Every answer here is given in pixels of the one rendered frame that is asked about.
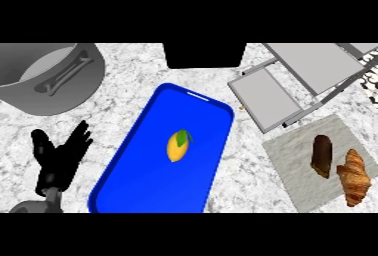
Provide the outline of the grey pot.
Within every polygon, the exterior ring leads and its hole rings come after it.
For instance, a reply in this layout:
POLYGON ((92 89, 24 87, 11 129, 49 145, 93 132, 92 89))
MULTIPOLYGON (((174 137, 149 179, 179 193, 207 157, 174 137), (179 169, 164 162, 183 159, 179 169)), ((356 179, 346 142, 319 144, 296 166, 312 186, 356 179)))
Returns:
POLYGON ((31 115, 74 109, 104 76, 105 60, 93 43, 0 43, 0 100, 31 115))

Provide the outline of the black appliance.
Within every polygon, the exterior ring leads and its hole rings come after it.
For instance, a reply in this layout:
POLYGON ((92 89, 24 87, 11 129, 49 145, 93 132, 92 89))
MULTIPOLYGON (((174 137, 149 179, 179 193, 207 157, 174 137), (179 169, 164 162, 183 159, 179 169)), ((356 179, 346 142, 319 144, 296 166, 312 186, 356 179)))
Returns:
POLYGON ((231 68, 241 64, 245 43, 164 43, 170 69, 231 68))

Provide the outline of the dark brown sweet potato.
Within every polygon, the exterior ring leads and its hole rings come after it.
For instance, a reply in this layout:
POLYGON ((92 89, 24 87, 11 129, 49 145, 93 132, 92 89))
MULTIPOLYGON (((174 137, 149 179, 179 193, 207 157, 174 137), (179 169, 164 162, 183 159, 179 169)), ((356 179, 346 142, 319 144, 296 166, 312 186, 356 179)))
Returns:
POLYGON ((332 164, 332 143, 329 137, 318 135, 313 141, 313 154, 310 166, 316 173, 324 177, 329 178, 332 164))

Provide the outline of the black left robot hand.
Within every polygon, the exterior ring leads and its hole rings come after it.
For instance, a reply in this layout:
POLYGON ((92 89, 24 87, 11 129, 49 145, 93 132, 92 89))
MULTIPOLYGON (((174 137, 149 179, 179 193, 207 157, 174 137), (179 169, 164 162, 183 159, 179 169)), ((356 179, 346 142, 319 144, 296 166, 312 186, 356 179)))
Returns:
POLYGON ((86 155, 93 139, 89 124, 81 121, 67 142, 55 146, 42 129, 31 132, 34 157, 40 164, 36 193, 46 196, 46 190, 55 187, 64 192, 71 185, 78 165, 86 155))

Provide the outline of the grey placemat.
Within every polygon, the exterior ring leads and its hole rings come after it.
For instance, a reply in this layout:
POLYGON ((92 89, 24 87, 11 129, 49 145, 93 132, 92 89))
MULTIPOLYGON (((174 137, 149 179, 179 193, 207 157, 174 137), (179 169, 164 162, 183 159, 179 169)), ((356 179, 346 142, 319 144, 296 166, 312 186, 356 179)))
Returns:
POLYGON ((346 164, 350 149, 362 157, 369 178, 378 176, 378 163, 337 115, 266 141, 263 147, 301 213, 344 194, 337 166, 346 164))

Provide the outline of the grey tiered shelf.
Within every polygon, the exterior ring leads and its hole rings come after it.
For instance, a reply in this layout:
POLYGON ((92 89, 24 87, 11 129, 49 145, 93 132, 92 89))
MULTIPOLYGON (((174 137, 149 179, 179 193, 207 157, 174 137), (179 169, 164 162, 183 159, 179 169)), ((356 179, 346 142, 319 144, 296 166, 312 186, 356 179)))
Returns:
POLYGON ((344 91, 378 65, 378 56, 360 63, 378 50, 378 43, 265 43, 273 57, 242 72, 228 83, 263 133, 279 125, 288 127, 344 91), (267 66, 279 62, 312 96, 335 88, 310 108, 303 109, 267 66))

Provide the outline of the blue tray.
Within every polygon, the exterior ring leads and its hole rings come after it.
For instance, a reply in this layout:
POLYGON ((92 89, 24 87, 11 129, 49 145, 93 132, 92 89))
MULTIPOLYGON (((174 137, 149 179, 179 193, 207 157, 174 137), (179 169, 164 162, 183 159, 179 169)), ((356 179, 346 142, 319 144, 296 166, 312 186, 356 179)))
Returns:
POLYGON ((158 86, 89 196, 93 213, 204 211, 233 110, 189 89, 158 86), (167 156, 171 135, 192 137, 177 162, 167 156))

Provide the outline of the golden brown croissant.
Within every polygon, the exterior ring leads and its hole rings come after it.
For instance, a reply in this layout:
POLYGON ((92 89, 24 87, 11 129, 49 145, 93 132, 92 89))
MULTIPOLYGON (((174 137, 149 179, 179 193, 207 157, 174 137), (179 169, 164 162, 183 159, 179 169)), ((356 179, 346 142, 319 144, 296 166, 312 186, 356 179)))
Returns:
POLYGON ((365 170, 363 158, 355 149, 346 154, 346 163, 337 166, 337 174, 343 185, 346 202, 355 207, 366 197, 371 178, 365 170))

